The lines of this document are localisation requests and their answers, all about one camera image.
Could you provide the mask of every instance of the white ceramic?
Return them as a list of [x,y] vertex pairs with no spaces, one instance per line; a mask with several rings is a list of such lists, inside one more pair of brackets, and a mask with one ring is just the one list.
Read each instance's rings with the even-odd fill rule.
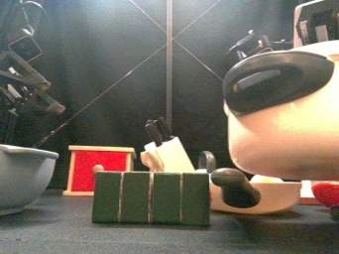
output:
[[259,190],[261,201],[250,208],[237,208],[225,204],[222,188],[210,182],[211,209],[243,214],[271,214],[291,210],[299,203],[302,183],[251,183]]
[[225,104],[233,161],[254,175],[339,180],[339,41],[293,50],[334,61],[333,77],[314,93],[255,113],[238,117]]

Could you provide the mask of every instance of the red object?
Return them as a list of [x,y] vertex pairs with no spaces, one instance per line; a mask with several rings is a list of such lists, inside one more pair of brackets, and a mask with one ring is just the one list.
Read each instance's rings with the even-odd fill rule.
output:
[[94,166],[106,171],[131,171],[135,152],[133,148],[70,146],[72,151],[70,182],[66,195],[93,195],[95,184]]
[[339,205],[339,184],[315,184],[313,186],[313,194],[326,207]]
[[78,151],[72,191],[94,190],[95,165],[103,165],[106,171],[126,171],[127,154],[115,152]]

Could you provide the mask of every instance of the white dish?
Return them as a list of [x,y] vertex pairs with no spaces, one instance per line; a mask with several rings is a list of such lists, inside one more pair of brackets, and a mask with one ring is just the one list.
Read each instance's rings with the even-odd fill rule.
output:
[[253,187],[261,193],[258,205],[250,208],[237,208],[225,204],[222,188],[210,183],[211,209],[243,214],[270,214],[286,212],[299,203],[302,183],[253,183]]

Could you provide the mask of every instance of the metal pole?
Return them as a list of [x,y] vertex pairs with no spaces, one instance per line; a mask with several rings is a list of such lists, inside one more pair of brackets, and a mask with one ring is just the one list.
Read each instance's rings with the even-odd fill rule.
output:
[[167,0],[167,89],[166,89],[166,121],[173,131],[173,61],[174,61],[174,2]]

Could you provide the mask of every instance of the red box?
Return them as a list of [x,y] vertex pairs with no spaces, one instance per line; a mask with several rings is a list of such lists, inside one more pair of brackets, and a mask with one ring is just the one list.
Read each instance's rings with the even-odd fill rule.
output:
[[94,195],[94,166],[106,171],[133,171],[135,151],[125,147],[70,146],[72,151],[68,189],[64,195]]

